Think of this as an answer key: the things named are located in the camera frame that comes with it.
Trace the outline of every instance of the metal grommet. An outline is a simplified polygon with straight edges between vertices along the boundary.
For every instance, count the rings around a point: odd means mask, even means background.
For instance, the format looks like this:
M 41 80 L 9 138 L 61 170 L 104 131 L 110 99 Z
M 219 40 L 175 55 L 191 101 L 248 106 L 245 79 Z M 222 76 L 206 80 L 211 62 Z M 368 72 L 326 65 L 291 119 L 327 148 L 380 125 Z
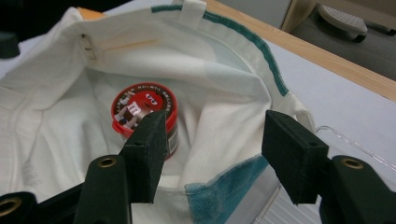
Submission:
M 117 162 L 117 160 L 115 158 L 108 157 L 108 158 L 104 158 L 101 161 L 99 161 L 98 165 L 102 168 L 107 168 L 107 167 L 110 167 L 110 166 L 116 164 L 116 162 Z
M 352 169 L 363 169 L 363 164 L 361 164 L 360 162 L 347 158 L 347 159 L 342 159 L 341 163 L 343 163 L 345 166 L 352 168 Z
M 18 197 L 7 198 L 0 202 L 0 217 L 6 216 L 22 204 L 22 200 Z

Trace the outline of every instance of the gray floor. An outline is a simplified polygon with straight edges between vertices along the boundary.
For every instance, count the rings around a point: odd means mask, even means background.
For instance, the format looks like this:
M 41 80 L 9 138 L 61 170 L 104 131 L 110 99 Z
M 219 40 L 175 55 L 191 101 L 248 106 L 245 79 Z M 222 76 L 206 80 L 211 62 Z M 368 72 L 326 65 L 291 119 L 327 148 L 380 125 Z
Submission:
M 318 12 L 314 10 L 291 34 L 396 80 L 396 36 L 388 35 L 389 29 L 386 27 L 368 21 L 366 25 L 366 39 L 355 43 L 353 40 L 356 35 L 335 28 L 325 20 L 319 20 Z

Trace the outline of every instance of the jar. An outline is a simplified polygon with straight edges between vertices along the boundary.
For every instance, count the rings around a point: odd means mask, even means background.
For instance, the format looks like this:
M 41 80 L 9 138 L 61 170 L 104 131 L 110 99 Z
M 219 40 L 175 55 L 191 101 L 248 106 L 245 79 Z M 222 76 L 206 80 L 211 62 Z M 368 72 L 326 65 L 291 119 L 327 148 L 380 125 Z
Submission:
M 139 122 L 147 114 L 164 110 L 166 115 L 166 133 L 169 151 L 166 159 L 177 148 L 177 101 L 175 95 L 165 86 L 143 82 L 134 84 L 121 91 L 111 106 L 113 129 L 128 139 Z

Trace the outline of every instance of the red lid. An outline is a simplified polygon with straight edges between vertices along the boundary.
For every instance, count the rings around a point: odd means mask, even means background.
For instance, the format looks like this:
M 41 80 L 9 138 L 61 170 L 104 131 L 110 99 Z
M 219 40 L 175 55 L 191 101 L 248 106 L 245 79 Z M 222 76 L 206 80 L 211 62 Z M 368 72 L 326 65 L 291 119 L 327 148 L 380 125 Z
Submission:
M 114 99 L 111 106 L 113 129 L 129 138 L 143 117 L 158 110 L 164 110 L 166 113 L 166 132 L 169 133 L 177 121 L 175 95 L 158 83 L 134 84 L 121 91 Z

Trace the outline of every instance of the green trim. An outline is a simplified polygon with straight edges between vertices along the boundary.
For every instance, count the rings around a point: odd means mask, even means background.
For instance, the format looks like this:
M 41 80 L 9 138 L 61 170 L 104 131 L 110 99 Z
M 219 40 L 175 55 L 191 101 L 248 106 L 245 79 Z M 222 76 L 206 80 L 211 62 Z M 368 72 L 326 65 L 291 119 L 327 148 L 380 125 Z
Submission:
M 162 11 L 174 11 L 181 10 L 181 5 L 170 5 L 170 6 L 159 6 L 153 7 L 151 9 L 152 13 L 162 12 Z M 251 41 L 264 56 L 264 59 L 268 62 L 271 72 L 273 73 L 275 84 L 282 96 L 285 96 L 289 90 L 283 82 L 282 76 L 280 75 L 279 68 L 276 64 L 274 55 L 272 54 L 270 48 L 258 35 L 252 33 L 247 27 L 232 21 L 228 18 L 222 17 L 218 14 L 206 11 L 204 14 L 204 19 L 212 21 L 214 23 L 219 23 L 225 25 L 226 27 L 235 30 L 237 33 L 243 35 L 247 40 Z

